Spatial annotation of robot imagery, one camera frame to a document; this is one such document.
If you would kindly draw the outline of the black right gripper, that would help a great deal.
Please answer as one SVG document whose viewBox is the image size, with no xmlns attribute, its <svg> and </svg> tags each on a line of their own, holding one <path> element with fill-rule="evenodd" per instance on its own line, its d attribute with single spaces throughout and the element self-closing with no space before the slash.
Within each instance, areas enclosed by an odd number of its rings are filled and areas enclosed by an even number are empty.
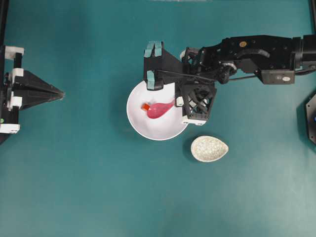
<svg viewBox="0 0 316 237">
<path fill-rule="evenodd" d="M 206 57 L 205 48 L 188 47 L 179 61 L 162 41 L 150 41 L 144 51 L 147 90 L 161 90 L 175 82 L 175 106 L 182 108 L 183 124 L 204 125 L 210 118 L 217 89 L 216 78 L 204 63 Z"/>
</svg>

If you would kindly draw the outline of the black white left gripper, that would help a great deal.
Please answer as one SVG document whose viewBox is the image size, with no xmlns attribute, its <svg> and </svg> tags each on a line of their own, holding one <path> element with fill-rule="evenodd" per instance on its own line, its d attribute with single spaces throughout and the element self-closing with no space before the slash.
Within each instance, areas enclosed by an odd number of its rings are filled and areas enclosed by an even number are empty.
<svg viewBox="0 0 316 237">
<path fill-rule="evenodd" d="M 24 49 L 14 46 L 0 47 L 0 142 L 20 130 L 19 110 L 63 99 L 64 93 L 33 73 L 24 71 Z M 11 73 L 4 73 L 5 60 L 13 61 Z M 37 91 L 13 91 L 14 84 Z"/>
</svg>

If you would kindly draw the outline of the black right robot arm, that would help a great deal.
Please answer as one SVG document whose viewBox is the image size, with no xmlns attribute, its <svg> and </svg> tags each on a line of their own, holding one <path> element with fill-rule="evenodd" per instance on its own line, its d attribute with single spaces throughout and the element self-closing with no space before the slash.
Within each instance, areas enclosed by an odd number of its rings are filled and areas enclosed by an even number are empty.
<svg viewBox="0 0 316 237">
<path fill-rule="evenodd" d="M 150 42 L 144 52 L 143 80 L 147 90 L 175 86 L 175 106 L 184 123 L 203 125 L 210 118 L 216 83 L 234 81 L 238 71 L 267 85 L 293 84 L 297 76 L 316 70 L 316 37 L 268 35 L 232 37 L 214 46 L 187 47 L 179 58 Z"/>
</svg>

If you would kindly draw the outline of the black right robot arm base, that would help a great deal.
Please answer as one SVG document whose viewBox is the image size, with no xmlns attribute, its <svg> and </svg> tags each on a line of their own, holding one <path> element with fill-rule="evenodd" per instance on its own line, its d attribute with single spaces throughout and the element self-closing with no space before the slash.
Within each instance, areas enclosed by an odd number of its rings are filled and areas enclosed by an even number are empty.
<svg viewBox="0 0 316 237">
<path fill-rule="evenodd" d="M 308 137 L 312 143 L 316 144 L 316 95 L 314 94 L 305 104 L 306 123 Z"/>
</svg>

